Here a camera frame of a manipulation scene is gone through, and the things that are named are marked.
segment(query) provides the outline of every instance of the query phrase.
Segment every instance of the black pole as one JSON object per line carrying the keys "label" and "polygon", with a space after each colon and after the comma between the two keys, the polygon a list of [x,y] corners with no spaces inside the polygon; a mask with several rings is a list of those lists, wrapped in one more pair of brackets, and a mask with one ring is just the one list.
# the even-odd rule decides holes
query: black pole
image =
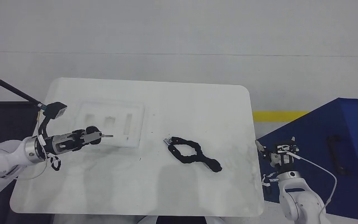
{"label": "black pole", "polygon": [[14,94],[21,96],[22,98],[24,98],[25,100],[28,100],[29,102],[33,102],[36,106],[38,106],[39,104],[42,105],[42,103],[38,100],[35,100],[34,98],[32,98],[31,96],[29,96],[28,94],[18,90],[17,88],[11,86],[9,83],[0,80],[0,86],[4,87],[5,89],[13,92]]}

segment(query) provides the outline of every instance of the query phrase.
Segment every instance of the white table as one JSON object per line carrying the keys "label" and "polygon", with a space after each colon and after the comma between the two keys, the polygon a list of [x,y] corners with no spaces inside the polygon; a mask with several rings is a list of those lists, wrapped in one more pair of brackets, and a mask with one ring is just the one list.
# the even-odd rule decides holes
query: white table
{"label": "white table", "polygon": [[[60,78],[51,84],[45,103],[60,101],[68,109],[50,122],[49,135],[72,131],[80,102],[88,100],[143,103],[139,148],[85,147],[61,155],[60,171],[48,168],[34,180],[16,183],[10,201],[15,212],[227,217],[262,213],[260,169],[246,88]],[[170,136],[198,142],[223,170],[214,173],[200,162],[180,163],[163,142]],[[192,152],[178,149],[186,155]],[[23,175],[42,168],[43,164],[28,167]]]}

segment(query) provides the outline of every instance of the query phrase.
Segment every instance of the blue platform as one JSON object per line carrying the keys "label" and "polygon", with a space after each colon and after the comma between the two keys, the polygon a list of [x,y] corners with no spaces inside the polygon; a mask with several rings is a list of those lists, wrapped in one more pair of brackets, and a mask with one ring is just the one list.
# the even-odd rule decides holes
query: blue platform
{"label": "blue platform", "polygon": [[[324,167],[337,177],[337,189],[327,213],[358,219],[358,99],[335,99],[263,136],[259,142],[272,150],[275,143],[290,140],[292,136],[300,149],[299,156]],[[261,156],[259,159],[261,175],[275,171],[268,161]],[[302,160],[295,160],[294,167],[326,202],[334,179]],[[265,200],[278,203],[279,187],[275,183],[271,185],[271,194],[264,191]]]}

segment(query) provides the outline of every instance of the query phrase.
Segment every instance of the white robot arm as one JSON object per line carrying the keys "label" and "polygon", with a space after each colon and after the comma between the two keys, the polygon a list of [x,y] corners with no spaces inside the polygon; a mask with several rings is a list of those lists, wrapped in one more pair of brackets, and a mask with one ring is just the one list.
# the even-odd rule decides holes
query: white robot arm
{"label": "white robot arm", "polygon": [[0,191],[15,179],[26,166],[46,161],[47,157],[80,150],[88,144],[99,144],[101,138],[112,137],[102,134],[96,127],[43,139],[43,136],[27,137],[23,141],[9,140],[0,143]]}
{"label": "white robot arm", "polygon": [[75,130],[68,134],[49,137],[46,131],[47,124],[51,119],[62,116],[67,106],[61,102],[45,105],[2,80],[0,80],[0,86],[32,102],[44,111],[43,115],[45,116],[41,125],[37,126],[37,136],[27,137],[23,141],[10,140],[0,143],[0,191],[13,179],[16,179],[26,166],[47,162],[50,158],[52,168],[58,171],[61,161],[57,155],[80,150],[88,144],[99,144],[103,137],[113,137],[102,134],[94,126],[90,126],[86,130]]}
{"label": "white robot arm", "polygon": [[[268,151],[258,141],[256,146],[264,159],[270,161],[271,166],[277,169],[277,178],[270,179],[270,182],[279,183],[280,205],[285,217],[295,224],[330,224],[326,217],[326,205],[320,196],[308,186],[297,171],[294,171],[293,157],[301,158],[295,155],[299,149],[294,143],[294,138],[287,144],[277,145],[274,152]],[[287,192],[289,189],[304,191]]]}

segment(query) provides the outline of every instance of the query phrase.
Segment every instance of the yellow stripe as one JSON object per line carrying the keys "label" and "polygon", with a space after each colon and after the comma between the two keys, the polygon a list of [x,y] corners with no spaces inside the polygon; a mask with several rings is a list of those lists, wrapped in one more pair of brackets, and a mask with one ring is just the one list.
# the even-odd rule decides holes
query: yellow stripe
{"label": "yellow stripe", "polygon": [[254,111],[254,122],[292,122],[309,111]]}

